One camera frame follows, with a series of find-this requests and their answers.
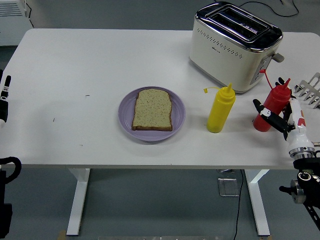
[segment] white table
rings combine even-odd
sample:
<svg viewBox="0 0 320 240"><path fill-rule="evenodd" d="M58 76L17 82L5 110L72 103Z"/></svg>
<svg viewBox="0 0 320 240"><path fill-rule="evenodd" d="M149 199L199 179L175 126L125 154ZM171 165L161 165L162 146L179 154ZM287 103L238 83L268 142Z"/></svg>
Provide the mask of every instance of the white table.
<svg viewBox="0 0 320 240"><path fill-rule="evenodd" d="M0 132L0 157L15 156L23 167L63 167L78 179L67 235L77 235L92 168L246 169L259 235L269 228L258 180L268 169L293 169L287 142L272 129L252 126L252 100L269 91L262 80L238 95L220 133L205 124L216 86L189 60L191 31L116 29L32 29L8 63L9 116ZM320 71L320 37L284 33L269 79L291 78L291 87ZM186 118L172 137L157 143L137 140L118 121L126 94L144 86L175 92ZM319 140L320 111L300 101L308 136Z"/></svg>

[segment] yellow squeeze bottle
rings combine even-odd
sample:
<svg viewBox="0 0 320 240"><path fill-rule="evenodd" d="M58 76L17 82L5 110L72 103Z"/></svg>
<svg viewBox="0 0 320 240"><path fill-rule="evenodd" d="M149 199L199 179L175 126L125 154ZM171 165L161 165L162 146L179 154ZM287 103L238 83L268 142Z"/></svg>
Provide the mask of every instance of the yellow squeeze bottle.
<svg viewBox="0 0 320 240"><path fill-rule="evenodd" d="M225 125L229 112L236 100L232 83L222 87L215 95L206 128L211 133L219 133Z"/></svg>

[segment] red squeeze bottle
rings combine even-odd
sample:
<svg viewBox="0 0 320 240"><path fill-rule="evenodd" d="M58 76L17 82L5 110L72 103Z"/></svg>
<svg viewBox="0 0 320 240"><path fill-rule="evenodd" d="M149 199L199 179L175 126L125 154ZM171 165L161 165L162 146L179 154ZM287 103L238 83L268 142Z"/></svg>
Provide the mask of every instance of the red squeeze bottle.
<svg viewBox="0 0 320 240"><path fill-rule="evenodd" d="M263 104L267 109L277 115L282 112L290 100L291 90L288 88L289 82L290 78L283 85L277 85L274 88L270 85L272 89ZM254 119L253 126L260 132L267 132L271 128L271 125L267 123L260 114Z"/></svg>

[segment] toaster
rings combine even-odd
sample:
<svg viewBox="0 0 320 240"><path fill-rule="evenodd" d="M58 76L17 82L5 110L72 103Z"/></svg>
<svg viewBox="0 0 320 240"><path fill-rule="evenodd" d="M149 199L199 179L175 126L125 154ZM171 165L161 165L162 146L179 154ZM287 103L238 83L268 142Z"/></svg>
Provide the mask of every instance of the toaster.
<svg viewBox="0 0 320 240"><path fill-rule="evenodd" d="M231 3L220 1L198 10L194 17L190 59L223 86L232 83L244 93L262 79L276 53L282 31Z"/></svg>

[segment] toast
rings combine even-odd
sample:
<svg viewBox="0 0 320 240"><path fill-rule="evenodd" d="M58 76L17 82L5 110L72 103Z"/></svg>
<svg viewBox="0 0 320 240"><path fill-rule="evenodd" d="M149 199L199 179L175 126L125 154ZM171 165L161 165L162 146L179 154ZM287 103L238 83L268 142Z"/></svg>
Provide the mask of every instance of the toast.
<svg viewBox="0 0 320 240"><path fill-rule="evenodd" d="M172 101L161 89L145 89L138 93L134 106L132 130L172 131Z"/></svg>

